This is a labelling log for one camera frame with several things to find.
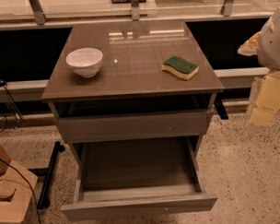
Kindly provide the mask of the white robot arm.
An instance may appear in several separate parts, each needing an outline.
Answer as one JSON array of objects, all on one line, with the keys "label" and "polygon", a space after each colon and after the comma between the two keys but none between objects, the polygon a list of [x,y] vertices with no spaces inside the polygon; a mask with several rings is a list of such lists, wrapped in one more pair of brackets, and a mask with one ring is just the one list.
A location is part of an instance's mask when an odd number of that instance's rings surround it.
[{"label": "white robot arm", "polygon": [[259,32],[240,45],[238,54],[256,55],[258,63],[269,69],[265,77],[254,78],[245,114],[245,129],[259,132],[280,110],[280,6]]}]

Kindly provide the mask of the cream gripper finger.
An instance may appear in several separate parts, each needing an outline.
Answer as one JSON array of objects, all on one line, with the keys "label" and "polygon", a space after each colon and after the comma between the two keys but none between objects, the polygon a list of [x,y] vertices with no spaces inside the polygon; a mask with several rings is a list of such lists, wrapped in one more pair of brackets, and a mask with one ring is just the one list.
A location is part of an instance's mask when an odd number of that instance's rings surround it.
[{"label": "cream gripper finger", "polygon": [[259,46],[258,40],[260,35],[260,32],[256,32],[252,36],[250,36],[248,40],[246,40],[242,45],[240,45],[238,49],[238,54],[242,56],[256,55]]},{"label": "cream gripper finger", "polygon": [[280,71],[273,71],[264,78],[254,78],[249,98],[245,129],[260,132],[280,110]]}]

